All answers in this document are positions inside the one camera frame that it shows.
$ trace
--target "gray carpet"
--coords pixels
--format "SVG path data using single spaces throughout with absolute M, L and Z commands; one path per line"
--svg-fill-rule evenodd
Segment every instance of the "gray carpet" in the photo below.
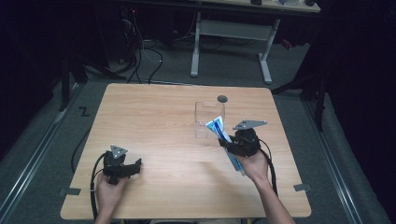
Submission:
M 174 45 L 167 47 L 153 42 L 146 47 L 158 50 L 163 55 L 163 65 L 152 77 L 156 81 L 187 83 L 194 85 L 219 85 L 242 87 L 265 87 L 274 89 L 292 81 L 302 58 L 309 46 L 299 46 L 286 50 L 274 45 L 268 64 L 273 77 L 273 84 L 263 83 L 257 55 L 250 50 L 257 48 L 259 42 L 244 46 L 223 44 L 218 49 L 203 49 L 201 52 L 200 75 L 190 77 L 191 46 Z M 203 44 L 203 47 L 214 48 L 216 43 Z M 159 56 L 150 50 L 143 54 L 138 70 L 142 81 L 159 65 Z M 120 67 L 113 63 L 112 69 Z M 125 74 L 129 77 L 132 71 Z M 48 147 L 48 152 L 41 162 L 34 178 L 21 196 L 19 203 L 9 217 L 8 223 L 92 223 L 91 221 L 69 221 L 60 217 L 64 196 L 60 189 L 67 188 L 73 177 L 71 158 L 73 151 L 83 139 L 94 120 L 96 111 L 104 94 L 106 85 L 120 82 L 90 75 L 88 83 L 70 105 L 59 130 Z M 138 82 L 134 77 L 132 83 Z M 298 96 L 299 91 L 287 91 L 275 95 L 290 147 L 296 160 L 303 183 L 312 189 L 307 192 L 312 215 L 296 218 L 297 223 L 349 223 L 346 211 L 334 187 L 334 183 L 322 153 L 315 127 Z M 54 89 L 55 96 L 43 107 L 30 122 L 14 148 L 0 163 L 0 202 L 4 202 L 12 190 L 23 168 L 35 152 L 46 130 L 58 114 L 61 106 L 60 85 Z M 362 223 L 390 223 L 381 205 L 377 202 L 369 183 L 353 157 L 343 135 L 336 116 L 327 98 L 323 117 L 324 135 L 332 149 L 337 164 L 346 179 L 356 205 L 360 209 Z M 77 150 L 76 165 L 83 149 L 84 141 Z

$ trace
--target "wrist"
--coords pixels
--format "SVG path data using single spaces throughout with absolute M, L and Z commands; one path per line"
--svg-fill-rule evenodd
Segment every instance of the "wrist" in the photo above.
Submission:
M 95 220 L 95 224 L 108 224 L 111 222 L 113 217 L 113 209 L 101 208 L 99 209 L 98 216 Z
M 272 189 L 271 183 L 268 180 L 268 178 L 256 178 L 253 179 L 253 183 L 256 186 L 257 189 Z

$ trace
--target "wood grain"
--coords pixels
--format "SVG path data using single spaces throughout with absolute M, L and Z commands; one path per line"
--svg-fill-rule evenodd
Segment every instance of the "wood grain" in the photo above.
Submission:
M 66 196 L 62 217 L 92 219 L 92 168 L 110 145 L 129 150 L 125 164 L 143 162 L 115 217 L 264 217 L 258 191 L 234 170 L 217 139 L 194 137 L 195 102 L 215 103 L 219 95 L 228 97 L 228 134 L 243 119 L 268 121 L 255 130 L 272 150 L 279 198 L 293 217 L 309 216 L 305 193 L 293 188 L 301 178 L 268 89 L 110 84 L 70 185 L 81 193 Z

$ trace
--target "person's hand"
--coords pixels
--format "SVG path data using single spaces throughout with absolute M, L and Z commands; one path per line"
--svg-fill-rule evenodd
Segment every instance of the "person's hand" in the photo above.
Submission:
M 253 181 L 268 181 L 268 162 L 258 150 L 250 157 L 234 155 L 242 164 L 245 173 Z
M 128 178 L 120 179 L 117 185 L 109 184 L 108 179 L 109 177 L 103 173 L 97 176 L 95 194 L 99 203 L 99 212 L 95 223 L 110 223 Z

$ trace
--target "white desk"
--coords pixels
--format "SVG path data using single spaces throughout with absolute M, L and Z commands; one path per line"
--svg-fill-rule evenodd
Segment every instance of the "white desk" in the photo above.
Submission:
M 317 4 L 307 6 L 304 0 L 300 0 L 297 6 L 282 6 L 279 2 L 262 0 L 261 6 L 253 6 L 249 0 L 202 0 L 201 2 L 232 4 L 243 7 L 265 7 L 278 10 L 299 11 L 303 13 L 319 13 Z M 268 69 L 267 57 L 276 36 L 280 19 L 276 19 L 272 26 L 253 25 L 226 21 L 201 20 L 201 13 L 197 13 L 195 28 L 195 45 L 192 53 L 191 76 L 197 77 L 199 70 L 199 42 L 200 35 L 216 35 L 265 41 L 263 52 L 259 54 L 259 62 L 262 67 L 262 75 L 266 84 L 271 84 L 272 79 Z

